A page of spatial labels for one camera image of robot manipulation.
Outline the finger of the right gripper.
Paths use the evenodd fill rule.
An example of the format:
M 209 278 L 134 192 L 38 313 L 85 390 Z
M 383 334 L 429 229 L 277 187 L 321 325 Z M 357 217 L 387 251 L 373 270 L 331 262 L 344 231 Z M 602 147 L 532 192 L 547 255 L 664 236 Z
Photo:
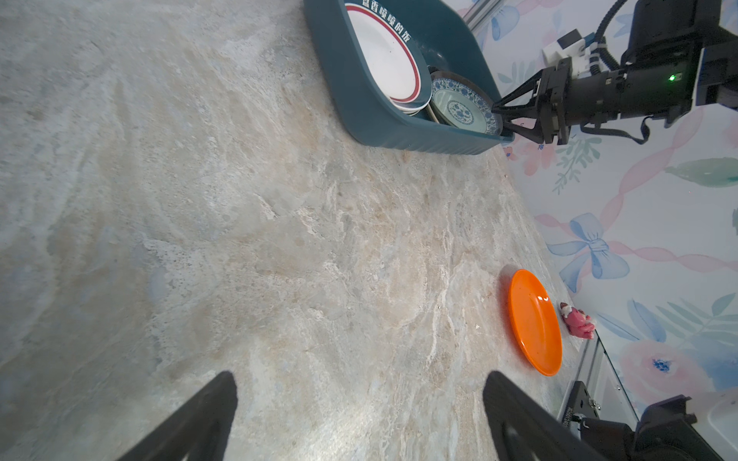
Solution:
M 522 117 L 514 120 L 503 118 L 501 135 L 508 138 L 519 136 L 519 138 L 530 140 L 534 144 L 545 143 L 540 121 L 534 118 Z
M 536 72 L 521 86 L 496 102 L 492 106 L 492 111 L 494 113 L 534 113 L 541 79 L 542 72 Z

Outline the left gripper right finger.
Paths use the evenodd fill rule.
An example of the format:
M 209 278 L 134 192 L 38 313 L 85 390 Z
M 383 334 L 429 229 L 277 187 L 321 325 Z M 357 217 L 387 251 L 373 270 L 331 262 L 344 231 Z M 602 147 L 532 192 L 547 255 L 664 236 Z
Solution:
M 499 371 L 482 391 L 491 436 L 501 460 L 598 460 L 599 453 L 577 439 L 544 408 Z

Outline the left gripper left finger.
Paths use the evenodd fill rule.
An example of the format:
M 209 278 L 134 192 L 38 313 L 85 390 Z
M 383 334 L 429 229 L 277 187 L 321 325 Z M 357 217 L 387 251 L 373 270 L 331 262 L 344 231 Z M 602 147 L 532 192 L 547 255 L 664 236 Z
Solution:
M 222 460 L 237 408 L 236 380 L 223 371 L 121 458 Z

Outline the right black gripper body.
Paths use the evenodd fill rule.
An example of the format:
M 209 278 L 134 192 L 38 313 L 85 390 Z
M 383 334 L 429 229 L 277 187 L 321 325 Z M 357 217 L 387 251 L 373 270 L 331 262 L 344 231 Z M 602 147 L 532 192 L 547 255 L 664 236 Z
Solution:
M 571 82 L 572 59 L 565 58 L 541 71 L 536 90 L 536 123 L 534 130 L 539 143 L 565 145 L 570 126 L 566 123 L 566 99 Z

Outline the blue patterned green plate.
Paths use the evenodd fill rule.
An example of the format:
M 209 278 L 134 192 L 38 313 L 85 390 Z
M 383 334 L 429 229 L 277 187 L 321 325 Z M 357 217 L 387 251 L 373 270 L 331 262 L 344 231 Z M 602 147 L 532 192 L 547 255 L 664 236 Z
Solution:
M 455 128 L 488 136 L 499 136 L 503 130 L 501 116 L 492 111 L 492 103 L 471 83 L 461 78 L 432 77 L 434 114 Z

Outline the orange plate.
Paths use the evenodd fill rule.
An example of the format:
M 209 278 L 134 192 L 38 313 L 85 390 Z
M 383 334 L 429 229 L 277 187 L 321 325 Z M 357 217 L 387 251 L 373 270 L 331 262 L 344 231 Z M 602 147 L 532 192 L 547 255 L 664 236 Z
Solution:
M 527 361 L 543 376 L 555 376 L 563 361 L 562 336 L 551 297 L 532 272 L 512 276 L 507 309 L 515 340 Z

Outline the white plate green rim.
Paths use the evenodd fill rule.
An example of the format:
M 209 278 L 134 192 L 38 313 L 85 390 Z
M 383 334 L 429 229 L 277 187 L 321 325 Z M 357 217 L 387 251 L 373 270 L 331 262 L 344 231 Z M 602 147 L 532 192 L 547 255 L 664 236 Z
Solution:
M 345 8 L 380 91 L 408 115 L 425 109 L 432 98 L 432 78 L 411 31 L 379 1 L 347 1 Z

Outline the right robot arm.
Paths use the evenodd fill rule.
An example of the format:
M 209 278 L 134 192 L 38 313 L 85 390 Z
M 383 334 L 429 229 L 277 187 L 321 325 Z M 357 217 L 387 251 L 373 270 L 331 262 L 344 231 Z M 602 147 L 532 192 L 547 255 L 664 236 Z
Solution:
M 638 118 L 642 145 L 649 120 L 670 127 L 695 107 L 737 108 L 737 36 L 720 24 L 721 2 L 637 2 L 628 48 L 615 60 L 605 31 L 623 5 L 616 2 L 589 36 L 573 30 L 544 49 L 544 68 L 492 107 L 505 129 L 565 145 L 574 126 L 630 138 L 607 123 Z

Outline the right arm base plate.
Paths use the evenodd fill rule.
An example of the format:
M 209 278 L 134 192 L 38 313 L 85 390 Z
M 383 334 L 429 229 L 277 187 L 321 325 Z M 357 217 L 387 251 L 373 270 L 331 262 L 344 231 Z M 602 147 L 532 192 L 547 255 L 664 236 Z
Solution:
M 590 396 L 581 380 L 574 380 L 565 395 L 559 422 L 576 438 L 580 438 L 580 424 L 585 419 L 599 419 L 601 407 Z

